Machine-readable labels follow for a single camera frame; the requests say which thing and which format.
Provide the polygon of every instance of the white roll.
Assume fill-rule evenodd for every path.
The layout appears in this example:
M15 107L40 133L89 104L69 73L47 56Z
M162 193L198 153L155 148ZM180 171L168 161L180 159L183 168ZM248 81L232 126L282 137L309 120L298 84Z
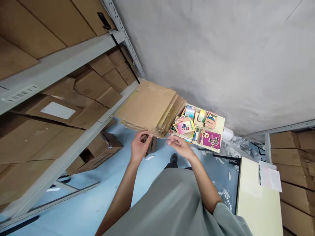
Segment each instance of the white roll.
M231 141L233 137L234 137L233 130L231 130L231 129L229 129L229 128L224 126L222 139L224 139L226 141Z

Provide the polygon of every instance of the white paper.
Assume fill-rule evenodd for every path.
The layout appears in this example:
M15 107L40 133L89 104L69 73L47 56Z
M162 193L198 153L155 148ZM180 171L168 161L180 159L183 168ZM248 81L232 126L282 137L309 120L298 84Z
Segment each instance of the white paper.
M75 113L75 110L72 110L58 103L51 102L46 107L44 107L40 112L67 120Z

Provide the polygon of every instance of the white wall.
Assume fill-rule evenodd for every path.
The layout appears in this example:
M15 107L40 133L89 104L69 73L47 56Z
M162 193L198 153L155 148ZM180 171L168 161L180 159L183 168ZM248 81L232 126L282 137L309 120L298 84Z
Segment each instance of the white wall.
M248 134L315 118L314 0L116 0L147 79Z

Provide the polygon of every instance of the gray shirt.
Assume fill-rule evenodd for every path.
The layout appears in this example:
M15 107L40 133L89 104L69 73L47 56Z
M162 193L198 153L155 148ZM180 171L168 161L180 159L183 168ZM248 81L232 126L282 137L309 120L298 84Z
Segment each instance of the gray shirt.
M245 220L223 203L204 208L193 171L163 170L148 192L104 235L252 235Z

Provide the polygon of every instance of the person's left hand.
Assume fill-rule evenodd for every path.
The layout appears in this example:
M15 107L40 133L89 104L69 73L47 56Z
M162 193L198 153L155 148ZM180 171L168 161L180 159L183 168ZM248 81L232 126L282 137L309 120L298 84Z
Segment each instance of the person's left hand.
M132 141L130 163L140 164L140 162L142 161L142 158L147 152L153 135L150 134L150 136L147 138L145 143L142 143L141 140L145 137L144 136L145 134L150 134L150 131L146 130L146 131L138 132L134 140Z

